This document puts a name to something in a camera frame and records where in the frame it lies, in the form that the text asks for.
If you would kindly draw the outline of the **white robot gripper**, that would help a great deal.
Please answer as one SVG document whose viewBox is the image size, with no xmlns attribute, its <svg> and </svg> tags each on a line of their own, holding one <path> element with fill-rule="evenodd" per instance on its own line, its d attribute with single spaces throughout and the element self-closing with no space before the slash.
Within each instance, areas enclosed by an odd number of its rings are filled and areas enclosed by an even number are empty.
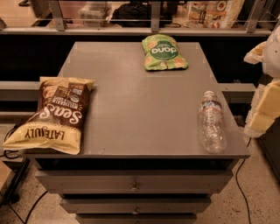
<svg viewBox="0 0 280 224">
<path fill-rule="evenodd" d="M 262 62 L 265 74 L 280 78 L 280 25 L 270 34 L 266 42 L 255 46 L 243 60 L 253 65 Z M 260 137 L 279 116 L 280 80 L 273 80 L 267 85 L 259 84 L 245 121 L 244 134 L 253 138 Z"/>
</svg>

